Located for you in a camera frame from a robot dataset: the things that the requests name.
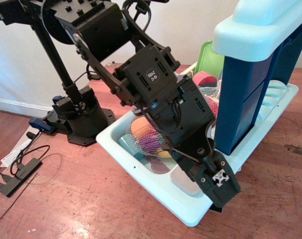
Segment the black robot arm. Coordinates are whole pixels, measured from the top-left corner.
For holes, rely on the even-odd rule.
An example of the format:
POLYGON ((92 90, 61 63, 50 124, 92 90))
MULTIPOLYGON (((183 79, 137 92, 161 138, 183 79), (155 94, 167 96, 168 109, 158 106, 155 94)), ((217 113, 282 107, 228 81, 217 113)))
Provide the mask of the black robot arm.
POLYGON ((122 7, 109 0, 0 0, 4 24, 28 24, 35 31, 66 96, 55 102, 69 137, 91 141, 109 119, 89 87, 78 89, 53 42, 73 44, 77 53, 120 99, 134 106, 163 137, 167 151, 221 211, 240 185, 224 156, 207 136, 215 121, 209 103, 188 75, 177 75, 180 63, 169 47, 150 38, 122 7))

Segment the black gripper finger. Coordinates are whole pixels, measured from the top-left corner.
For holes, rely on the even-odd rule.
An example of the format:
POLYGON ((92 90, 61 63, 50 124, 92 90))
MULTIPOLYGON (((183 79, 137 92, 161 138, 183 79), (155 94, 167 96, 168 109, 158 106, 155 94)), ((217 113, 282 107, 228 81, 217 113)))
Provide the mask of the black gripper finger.
POLYGON ((222 207, 217 207, 215 204, 212 204, 209 208, 209 210, 218 212, 218 213, 222 213, 223 208, 222 207))

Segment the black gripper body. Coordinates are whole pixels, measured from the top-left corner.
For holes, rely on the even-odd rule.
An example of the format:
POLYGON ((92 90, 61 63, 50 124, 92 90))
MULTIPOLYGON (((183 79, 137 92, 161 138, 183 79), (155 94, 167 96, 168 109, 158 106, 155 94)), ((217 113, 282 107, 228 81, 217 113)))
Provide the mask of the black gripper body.
POLYGON ((224 156, 207 136, 215 116, 193 81, 184 76, 135 77, 136 106, 162 135, 168 150, 185 174, 217 207, 240 192, 224 156))

